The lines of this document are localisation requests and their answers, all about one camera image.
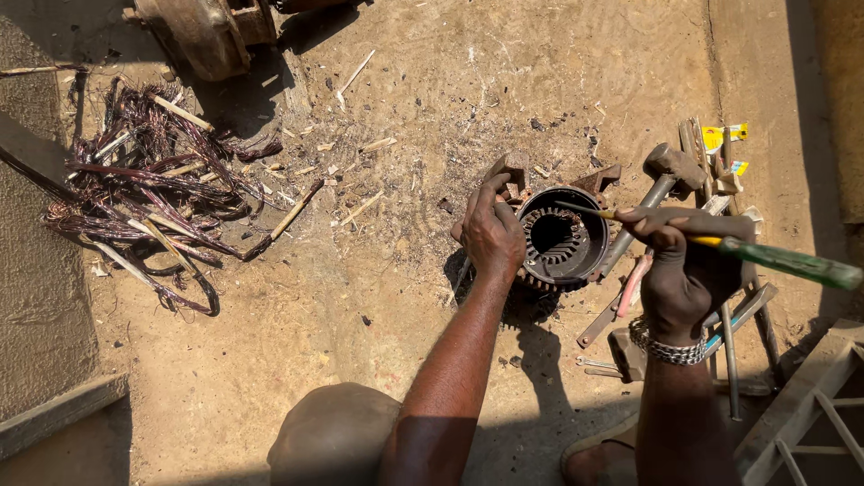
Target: metal bracelet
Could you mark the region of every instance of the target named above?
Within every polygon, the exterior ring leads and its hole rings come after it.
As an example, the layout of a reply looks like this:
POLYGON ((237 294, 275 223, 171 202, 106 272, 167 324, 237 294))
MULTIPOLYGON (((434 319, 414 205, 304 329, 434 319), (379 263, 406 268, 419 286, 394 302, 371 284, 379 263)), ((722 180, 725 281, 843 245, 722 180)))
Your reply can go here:
POLYGON ((705 331, 700 330, 699 342, 693 346, 669 346, 651 337, 644 315, 630 321, 630 339, 634 344, 661 361, 682 366, 695 365, 705 358, 705 331))

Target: hammer head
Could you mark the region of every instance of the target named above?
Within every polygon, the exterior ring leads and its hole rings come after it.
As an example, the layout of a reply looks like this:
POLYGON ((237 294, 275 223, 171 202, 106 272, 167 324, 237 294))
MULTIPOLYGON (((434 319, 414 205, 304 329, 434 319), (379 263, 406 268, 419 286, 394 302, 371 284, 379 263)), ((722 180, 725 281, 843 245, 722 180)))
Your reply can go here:
POLYGON ((680 189, 695 191, 702 187, 705 178, 708 177, 699 164, 680 150, 670 147, 668 142, 654 147, 648 154, 645 163, 650 165, 660 174, 669 174, 675 177, 680 189))

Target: yellow packet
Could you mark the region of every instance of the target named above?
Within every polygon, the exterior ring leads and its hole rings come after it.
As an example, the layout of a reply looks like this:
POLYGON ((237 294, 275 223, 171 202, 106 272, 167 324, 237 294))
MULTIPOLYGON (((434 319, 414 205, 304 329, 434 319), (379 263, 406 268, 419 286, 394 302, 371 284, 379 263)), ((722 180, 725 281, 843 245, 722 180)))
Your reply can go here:
MULTIPOLYGON (((744 140, 747 138, 747 124, 729 126, 729 136, 732 141, 744 140)), ((723 128, 715 126, 703 126, 702 141, 705 143, 705 151, 709 155, 713 155, 723 145, 723 128)))

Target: wrench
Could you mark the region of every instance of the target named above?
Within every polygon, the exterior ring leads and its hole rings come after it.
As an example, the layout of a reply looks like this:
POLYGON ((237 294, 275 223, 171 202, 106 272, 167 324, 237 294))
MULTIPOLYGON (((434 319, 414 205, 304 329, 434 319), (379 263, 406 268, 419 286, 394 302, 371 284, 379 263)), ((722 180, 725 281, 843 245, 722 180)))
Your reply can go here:
POLYGON ((618 365, 616 365, 614 363, 607 363, 605 361, 592 360, 592 359, 586 358, 585 356, 576 356, 576 364, 578 366, 588 365, 588 366, 596 366, 598 368, 609 368, 609 369, 614 369, 615 371, 618 371, 618 365))

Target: wall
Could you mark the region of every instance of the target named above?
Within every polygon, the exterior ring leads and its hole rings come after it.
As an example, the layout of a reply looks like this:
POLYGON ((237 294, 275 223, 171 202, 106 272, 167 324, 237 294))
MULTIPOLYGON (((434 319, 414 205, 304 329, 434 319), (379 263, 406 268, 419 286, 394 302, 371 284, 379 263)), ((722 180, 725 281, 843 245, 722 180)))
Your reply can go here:
POLYGON ((844 223, 864 223, 864 3, 810 0, 844 223))
MULTIPOLYGON (((0 7, 0 69, 53 63, 21 19, 38 23, 31 2, 0 7)), ((64 111, 53 74, 0 80, 0 112, 37 137, 64 143, 64 111)), ((81 250, 39 224, 49 201, 0 163, 0 420, 75 387, 97 364, 81 250)))

